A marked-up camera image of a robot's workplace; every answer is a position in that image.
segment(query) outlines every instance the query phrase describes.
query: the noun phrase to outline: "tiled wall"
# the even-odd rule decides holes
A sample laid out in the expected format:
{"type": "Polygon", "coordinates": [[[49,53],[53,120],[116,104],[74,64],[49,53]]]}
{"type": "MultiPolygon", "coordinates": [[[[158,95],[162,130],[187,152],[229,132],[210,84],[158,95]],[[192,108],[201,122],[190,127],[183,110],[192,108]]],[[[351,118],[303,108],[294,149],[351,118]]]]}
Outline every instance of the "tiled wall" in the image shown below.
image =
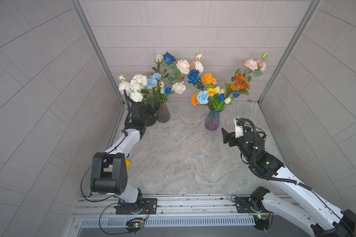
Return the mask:
{"type": "Polygon", "coordinates": [[[0,237],[58,236],[118,108],[68,0],[0,1],[0,237]]]}
{"type": "MultiPolygon", "coordinates": [[[[177,60],[202,54],[204,72],[224,87],[245,59],[269,54],[267,69],[251,82],[256,101],[266,86],[309,1],[122,1],[80,0],[114,76],[150,75],[155,55],[177,60]]],[[[170,101],[190,101],[197,89],[186,83],[170,101]]]]}
{"type": "Polygon", "coordinates": [[[294,173],[356,213],[356,0],[323,0],[262,108],[294,173]]]}

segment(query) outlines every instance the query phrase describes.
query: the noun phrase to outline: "pink carnation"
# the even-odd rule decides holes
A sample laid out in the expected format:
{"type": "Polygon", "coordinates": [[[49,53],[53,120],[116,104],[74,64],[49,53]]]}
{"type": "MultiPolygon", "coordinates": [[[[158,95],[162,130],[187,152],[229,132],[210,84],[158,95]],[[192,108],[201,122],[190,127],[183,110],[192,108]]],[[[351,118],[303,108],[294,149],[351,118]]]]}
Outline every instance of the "pink carnation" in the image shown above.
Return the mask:
{"type": "Polygon", "coordinates": [[[244,62],[244,66],[246,66],[247,68],[251,69],[252,71],[258,69],[257,62],[255,60],[253,60],[253,59],[246,60],[244,62]]]}
{"type": "Polygon", "coordinates": [[[266,69],[266,62],[264,62],[264,60],[258,60],[257,61],[257,65],[260,68],[260,71],[265,71],[266,69]]]}

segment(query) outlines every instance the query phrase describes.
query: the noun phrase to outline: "orange gerbera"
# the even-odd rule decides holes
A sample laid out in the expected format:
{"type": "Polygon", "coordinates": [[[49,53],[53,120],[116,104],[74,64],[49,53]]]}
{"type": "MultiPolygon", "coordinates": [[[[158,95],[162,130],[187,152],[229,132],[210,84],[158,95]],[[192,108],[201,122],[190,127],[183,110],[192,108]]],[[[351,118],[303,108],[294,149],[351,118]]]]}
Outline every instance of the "orange gerbera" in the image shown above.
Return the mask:
{"type": "Polygon", "coordinates": [[[212,77],[211,73],[207,73],[206,75],[203,76],[202,78],[202,82],[206,83],[206,84],[216,84],[216,78],[212,77]]]}
{"type": "Polygon", "coordinates": [[[191,99],[192,105],[199,105],[199,101],[197,100],[198,93],[195,93],[195,95],[191,99]]]}
{"type": "Polygon", "coordinates": [[[235,77],[236,77],[236,83],[237,83],[237,86],[239,88],[242,88],[242,89],[248,89],[250,90],[251,89],[251,85],[248,84],[247,80],[245,79],[245,77],[243,75],[238,75],[237,73],[235,74],[235,77]]]}

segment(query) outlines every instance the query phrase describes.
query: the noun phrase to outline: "purple gradient vase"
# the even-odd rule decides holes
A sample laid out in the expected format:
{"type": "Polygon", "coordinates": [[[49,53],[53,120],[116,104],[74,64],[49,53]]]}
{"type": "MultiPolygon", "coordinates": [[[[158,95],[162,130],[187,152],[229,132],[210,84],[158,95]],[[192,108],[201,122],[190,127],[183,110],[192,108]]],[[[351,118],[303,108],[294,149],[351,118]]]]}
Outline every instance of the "purple gradient vase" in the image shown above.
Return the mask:
{"type": "Polygon", "coordinates": [[[219,115],[221,111],[209,110],[206,121],[204,121],[204,127],[207,130],[216,131],[219,128],[219,115]]]}

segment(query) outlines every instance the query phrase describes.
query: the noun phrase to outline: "glass vase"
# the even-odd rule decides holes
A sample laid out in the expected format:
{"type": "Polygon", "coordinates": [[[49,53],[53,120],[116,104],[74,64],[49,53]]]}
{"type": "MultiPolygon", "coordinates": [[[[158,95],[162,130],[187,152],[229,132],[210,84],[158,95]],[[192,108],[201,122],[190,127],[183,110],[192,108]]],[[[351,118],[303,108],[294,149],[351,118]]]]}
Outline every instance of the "glass vase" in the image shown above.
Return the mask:
{"type": "Polygon", "coordinates": [[[204,127],[207,130],[216,131],[219,128],[219,115],[221,111],[209,110],[206,121],[204,121],[204,127]]]}
{"type": "Polygon", "coordinates": [[[167,109],[166,105],[164,105],[164,104],[159,105],[159,110],[157,111],[156,117],[157,117],[158,122],[169,121],[170,113],[169,113],[169,110],[167,109]]]}

